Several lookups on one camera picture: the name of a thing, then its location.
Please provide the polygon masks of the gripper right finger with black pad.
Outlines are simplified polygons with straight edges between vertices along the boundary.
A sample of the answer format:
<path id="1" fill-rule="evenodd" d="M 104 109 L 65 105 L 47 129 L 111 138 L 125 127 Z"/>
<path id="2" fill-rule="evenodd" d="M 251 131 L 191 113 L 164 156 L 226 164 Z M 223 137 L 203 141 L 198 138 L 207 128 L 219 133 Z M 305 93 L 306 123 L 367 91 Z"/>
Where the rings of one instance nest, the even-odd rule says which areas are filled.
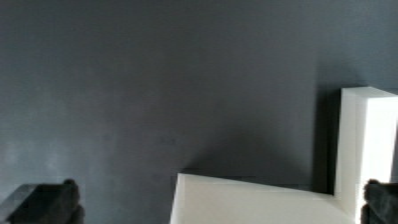
<path id="1" fill-rule="evenodd" d="M 372 179 L 365 186 L 361 224 L 398 224 L 398 183 Z"/>

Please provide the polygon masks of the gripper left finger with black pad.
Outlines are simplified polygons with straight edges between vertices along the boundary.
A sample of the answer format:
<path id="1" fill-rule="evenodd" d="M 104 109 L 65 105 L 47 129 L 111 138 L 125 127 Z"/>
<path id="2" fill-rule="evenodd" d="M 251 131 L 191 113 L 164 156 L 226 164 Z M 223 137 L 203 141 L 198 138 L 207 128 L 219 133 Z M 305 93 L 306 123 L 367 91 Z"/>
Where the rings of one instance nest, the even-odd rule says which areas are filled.
<path id="1" fill-rule="evenodd" d="M 0 224 L 86 224 L 84 219 L 74 179 L 59 184 L 24 184 L 0 203 Z"/>

